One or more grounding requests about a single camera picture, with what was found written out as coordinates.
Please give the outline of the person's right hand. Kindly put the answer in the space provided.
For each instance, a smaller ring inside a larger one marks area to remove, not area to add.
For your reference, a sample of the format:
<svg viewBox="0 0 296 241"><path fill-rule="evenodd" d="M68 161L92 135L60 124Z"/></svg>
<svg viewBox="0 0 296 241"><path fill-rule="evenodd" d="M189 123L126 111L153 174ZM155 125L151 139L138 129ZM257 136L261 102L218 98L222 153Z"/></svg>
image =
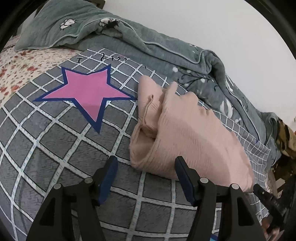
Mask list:
<svg viewBox="0 0 296 241"><path fill-rule="evenodd" d="M263 218L261 221L261 228L262 228L264 237L266 240L274 241L277 239L277 236L280 233L280 228L279 227L274 228L270 233L267 233L267 229L269 228L269 226L270 226L270 223L268 221L268 218L267 217Z"/></svg>

